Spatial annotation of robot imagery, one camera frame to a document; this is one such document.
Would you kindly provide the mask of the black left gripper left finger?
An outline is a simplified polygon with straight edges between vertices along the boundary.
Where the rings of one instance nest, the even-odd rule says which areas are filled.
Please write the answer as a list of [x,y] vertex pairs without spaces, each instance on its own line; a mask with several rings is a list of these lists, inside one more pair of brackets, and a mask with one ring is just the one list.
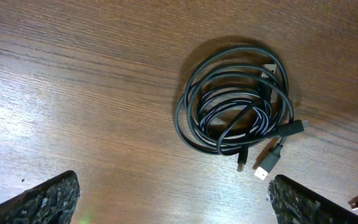
[[81,196],[74,171],[65,171],[0,204],[0,224],[70,224]]

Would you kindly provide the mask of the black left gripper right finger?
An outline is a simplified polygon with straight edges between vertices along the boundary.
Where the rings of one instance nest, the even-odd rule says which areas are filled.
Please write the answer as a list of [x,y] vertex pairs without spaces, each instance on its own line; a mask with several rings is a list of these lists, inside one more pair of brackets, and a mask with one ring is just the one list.
[[355,213],[282,174],[270,181],[267,200],[278,224],[358,223]]

